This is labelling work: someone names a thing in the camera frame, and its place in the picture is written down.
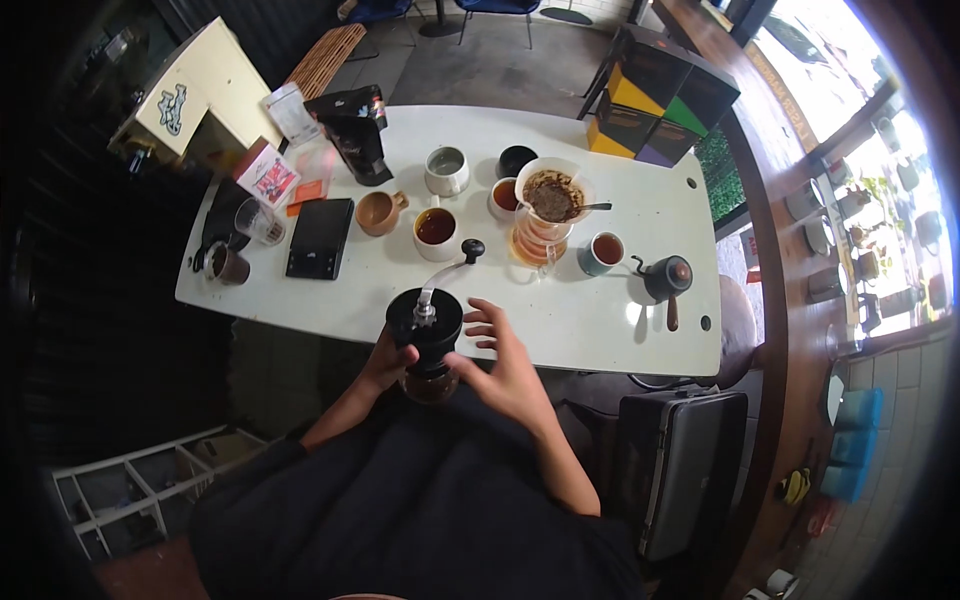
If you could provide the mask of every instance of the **suitcase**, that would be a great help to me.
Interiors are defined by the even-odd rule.
[[[747,421],[740,392],[624,396],[611,513],[648,561],[707,552],[730,513]]]

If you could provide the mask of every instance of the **blue chair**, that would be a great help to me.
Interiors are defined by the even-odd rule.
[[[414,35],[414,30],[410,27],[410,21],[407,19],[407,12],[410,11],[411,6],[417,9],[421,19],[426,20],[426,17],[423,16],[423,11],[420,10],[419,6],[414,4],[414,0],[359,0],[357,5],[353,7],[353,10],[350,11],[344,25],[351,23],[363,23],[366,25],[367,23],[386,21],[387,19],[403,16],[403,23],[407,26],[407,33],[410,34],[410,40],[414,42],[414,47],[416,47],[417,37]],[[370,40],[370,44],[373,46],[375,54],[366,57],[351,56],[347,59],[347,62],[375,59],[380,56],[380,50],[376,47],[376,44],[373,43],[372,39]]]
[[[467,19],[473,18],[475,12],[492,12],[493,14],[525,14],[527,15],[527,39],[530,40],[530,49],[534,49],[534,39],[530,35],[530,13],[540,5],[540,0],[453,0],[457,6],[466,11],[464,14],[464,28],[460,30],[459,46],[464,41],[464,32],[467,30]]]

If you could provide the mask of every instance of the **green box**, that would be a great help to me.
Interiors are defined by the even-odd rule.
[[[688,53],[692,68],[663,118],[706,137],[740,96],[736,81],[707,60]]]

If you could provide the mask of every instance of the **black shirt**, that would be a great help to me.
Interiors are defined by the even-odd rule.
[[[461,388],[218,478],[190,523],[210,597],[642,598],[626,526],[553,501],[526,431]]]

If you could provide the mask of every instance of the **grinder knob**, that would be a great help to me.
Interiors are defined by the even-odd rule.
[[[483,253],[487,251],[487,247],[484,246],[480,240],[469,238],[464,240],[464,243],[460,245],[460,250],[467,255],[467,260],[464,262],[468,265],[473,265],[476,264],[477,256],[482,256]]]

